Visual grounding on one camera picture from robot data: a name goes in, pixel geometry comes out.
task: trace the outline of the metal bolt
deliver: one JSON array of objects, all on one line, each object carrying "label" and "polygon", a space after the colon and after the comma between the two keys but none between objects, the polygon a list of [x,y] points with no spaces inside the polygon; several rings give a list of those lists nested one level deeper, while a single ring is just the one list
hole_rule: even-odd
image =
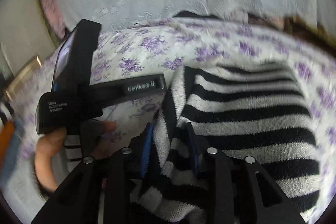
[{"label": "metal bolt", "polygon": [[245,158],[245,161],[246,161],[248,164],[253,164],[253,163],[255,163],[255,158],[252,157],[252,156],[247,156],[247,157]]},{"label": "metal bolt", "polygon": [[121,150],[121,153],[127,155],[127,154],[130,154],[132,153],[132,149],[130,147],[124,147],[122,150]]},{"label": "metal bolt", "polygon": [[217,154],[218,150],[217,150],[216,148],[214,148],[214,147],[209,147],[209,148],[207,149],[207,152],[208,152],[209,154],[214,155],[214,154]]},{"label": "metal bolt", "polygon": [[92,157],[85,157],[85,158],[83,159],[83,162],[84,162],[85,164],[90,164],[90,163],[93,162],[93,158],[92,158]]}]

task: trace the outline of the bed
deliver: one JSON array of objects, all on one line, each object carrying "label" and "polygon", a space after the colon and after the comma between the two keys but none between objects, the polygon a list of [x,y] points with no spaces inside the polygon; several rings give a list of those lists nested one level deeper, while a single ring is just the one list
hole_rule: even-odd
[{"label": "bed", "polygon": [[[336,124],[333,123],[336,110],[335,60],[302,40],[269,28],[244,25],[244,12],[238,17],[231,12],[239,8],[271,16],[299,14],[310,26],[316,27],[317,22],[321,22],[327,32],[334,35],[336,0],[56,1],[65,26],[70,30],[81,18],[103,24],[92,64],[92,84],[161,72],[169,83],[180,65],[206,61],[215,55],[228,59],[244,57],[255,62],[269,59],[288,62],[295,69],[305,91],[316,128],[322,187],[316,207],[305,214],[309,223],[319,218],[336,192],[336,166],[333,161],[336,144]],[[227,21],[171,19],[181,10],[215,14]],[[145,24],[147,20],[151,22],[146,27],[133,26],[135,23]],[[221,31],[209,35],[214,27]],[[44,61],[43,67],[26,82],[12,102],[22,118],[26,133],[16,169],[3,194],[24,224],[31,222],[45,202],[33,176],[31,156],[38,139],[35,128],[37,102],[43,93],[51,89],[58,49]],[[161,100],[162,95],[153,96],[105,109],[101,119],[117,121],[119,125],[108,138],[118,143],[118,147],[126,145],[151,120]]]}]

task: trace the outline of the knitted garment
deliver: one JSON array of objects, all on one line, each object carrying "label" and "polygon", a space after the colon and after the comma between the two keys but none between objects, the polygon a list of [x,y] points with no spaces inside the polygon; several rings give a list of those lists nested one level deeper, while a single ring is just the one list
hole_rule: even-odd
[{"label": "knitted garment", "polygon": [[134,223],[206,221],[206,180],[194,177],[183,128],[227,156],[251,155],[307,221],[319,196],[310,113],[285,64],[181,67],[155,120],[148,170],[131,193]]}]

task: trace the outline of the floral bedsheet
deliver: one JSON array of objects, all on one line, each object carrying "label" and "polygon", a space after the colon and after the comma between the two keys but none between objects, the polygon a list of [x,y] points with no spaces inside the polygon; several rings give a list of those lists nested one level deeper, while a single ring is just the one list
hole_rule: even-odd
[{"label": "floral bedsheet", "polygon": [[[13,107],[25,123],[20,157],[34,151],[38,136],[35,110],[40,96],[50,91],[58,50],[25,84]],[[102,33],[93,55],[91,84],[123,77],[164,73],[169,85],[182,64],[194,64],[222,55],[227,59],[287,61],[297,74],[314,119],[321,160],[321,191],[311,213],[314,223],[336,192],[336,62],[319,49],[288,35],[240,23],[164,19],[126,30]],[[143,131],[159,108],[163,94],[104,109],[100,119],[117,121],[109,138],[122,147]]]}]

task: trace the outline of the beige wall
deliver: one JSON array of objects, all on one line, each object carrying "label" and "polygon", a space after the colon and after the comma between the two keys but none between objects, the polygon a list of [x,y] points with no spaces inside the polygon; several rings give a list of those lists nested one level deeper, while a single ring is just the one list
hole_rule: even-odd
[{"label": "beige wall", "polygon": [[34,55],[53,52],[36,0],[0,0],[0,42],[14,75]]}]

